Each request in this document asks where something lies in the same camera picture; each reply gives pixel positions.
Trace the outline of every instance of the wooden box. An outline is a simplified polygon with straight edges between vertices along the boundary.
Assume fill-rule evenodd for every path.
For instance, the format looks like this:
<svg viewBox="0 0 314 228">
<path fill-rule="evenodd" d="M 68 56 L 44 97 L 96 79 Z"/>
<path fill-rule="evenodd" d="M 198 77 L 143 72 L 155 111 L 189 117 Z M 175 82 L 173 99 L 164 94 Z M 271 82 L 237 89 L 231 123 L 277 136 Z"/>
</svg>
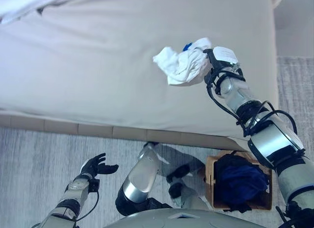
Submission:
<svg viewBox="0 0 314 228">
<path fill-rule="evenodd" d="M 215 196 L 215 178 L 214 178 L 214 162 L 216 162 L 220 157 L 225 154 L 231 153 L 231 151 L 222 151 L 218 156 L 208 156 L 206 161 L 206 199 L 211 204 L 213 208 L 219 209 L 230 209 L 223 201 L 219 200 Z M 261 165 L 254 156 L 249 152 L 236 152 L 235 155 L 239 155 L 241 157 L 246 158 L 252 164 L 256 164 L 259 168 L 268 175 L 269 178 L 269 188 L 265 191 L 262 196 L 262 203 L 256 204 L 256 202 L 248 201 L 247 204 L 252 209 L 260 209 L 260 210 L 271 210 L 272 206 L 272 170 Z"/>
</svg>

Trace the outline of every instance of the navy blue cloth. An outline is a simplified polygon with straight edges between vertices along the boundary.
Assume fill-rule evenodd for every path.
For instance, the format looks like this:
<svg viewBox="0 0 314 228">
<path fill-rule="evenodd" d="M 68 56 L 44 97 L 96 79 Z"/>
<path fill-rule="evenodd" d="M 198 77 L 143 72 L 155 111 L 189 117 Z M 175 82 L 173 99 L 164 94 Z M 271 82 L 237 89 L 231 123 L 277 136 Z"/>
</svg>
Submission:
<svg viewBox="0 0 314 228">
<path fill-rule="evenodd" d="M 265 191 L 268 184 L 267 176 L 255 166 L 228 166 L 220 175 L 220 197 L 226 203 L 242 204 Z"/>
</svg>

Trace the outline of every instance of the crumpled white towel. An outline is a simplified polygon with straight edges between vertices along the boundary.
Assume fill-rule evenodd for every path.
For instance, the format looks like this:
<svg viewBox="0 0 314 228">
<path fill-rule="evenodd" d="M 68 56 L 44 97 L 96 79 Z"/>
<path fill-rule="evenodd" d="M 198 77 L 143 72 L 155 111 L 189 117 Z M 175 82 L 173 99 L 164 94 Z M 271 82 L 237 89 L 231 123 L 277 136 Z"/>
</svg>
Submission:
<svg viewBox="0 0 314 228">
<path fill-rule="evenodd" d="M 153 61 L 167 75 L 169 85 L 182 84 L 204 72 L 208 60 L 203 50 L 208 48 L 211 48 L 210 40 L 201 38 L 179 54 L 171 47 L 165 47 L 153 57 Z"/>
</svg>

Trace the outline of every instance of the mattress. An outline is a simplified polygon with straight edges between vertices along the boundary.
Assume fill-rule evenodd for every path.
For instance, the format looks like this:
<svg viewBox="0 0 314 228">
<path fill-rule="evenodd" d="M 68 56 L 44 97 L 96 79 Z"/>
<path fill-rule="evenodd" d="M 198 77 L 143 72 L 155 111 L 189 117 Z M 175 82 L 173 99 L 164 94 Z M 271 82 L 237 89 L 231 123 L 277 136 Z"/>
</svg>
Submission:
<svg viewBox="0 0 314 228">
<path fill-rule="evenodd" d="M 206 85 L 169 86 L 152 57 L 208 37 L 278 105 L 272 0 L 73 0 L 0 26 L 0 108 L 97 126 L 243 139 Z"/>
</svg>

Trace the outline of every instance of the gray carpet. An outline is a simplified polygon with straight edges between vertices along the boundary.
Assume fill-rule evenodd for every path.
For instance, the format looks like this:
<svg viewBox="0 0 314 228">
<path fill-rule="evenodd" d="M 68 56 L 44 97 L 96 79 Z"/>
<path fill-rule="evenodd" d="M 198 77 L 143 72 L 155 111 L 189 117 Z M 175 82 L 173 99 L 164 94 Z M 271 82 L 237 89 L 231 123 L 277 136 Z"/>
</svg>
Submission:
<svg viewBox="0 0 314 228">
<path fill-rule="evenodd" d="M 281 109 L 296 119 L 299 135 L 314 160 L 314 59 L 278 58 Z M 83 219 L 81 228 L 101 228 L 122 216 L 115 210 L 114 200 L 125 176 L 136 163 L 143 142 L 103 139 L 75 135 L 52 134 L 18 129 L 0 128 L 0 226 L 2 228 L 30 228 L 45 218 L 54 208 L 68 182 L 79 172 L 81 164 L 101 152 L 107 153 L 107 163 L 118 163 L 114 175 L 100 176 L 100 202 L 93 213 Z M 207 155 L 218 150 L 164 146 L 158 150 L 162 161 L 161 176 L 156 179 L 151 196 L 170 205 L 164 178 L 176 167 L 189 163 L 193 168 L 205 162 Z M 194 174 L 185 178 L 200 195 L 204 184 Z M 274 186 L 274 203 L 284 208 L 278 188 Z M 90 195 L 82 214 L 94 204 Z M 230 215 L 273 228 L 281 224 L 278 213 L 249 211 Z"/>
</svg>

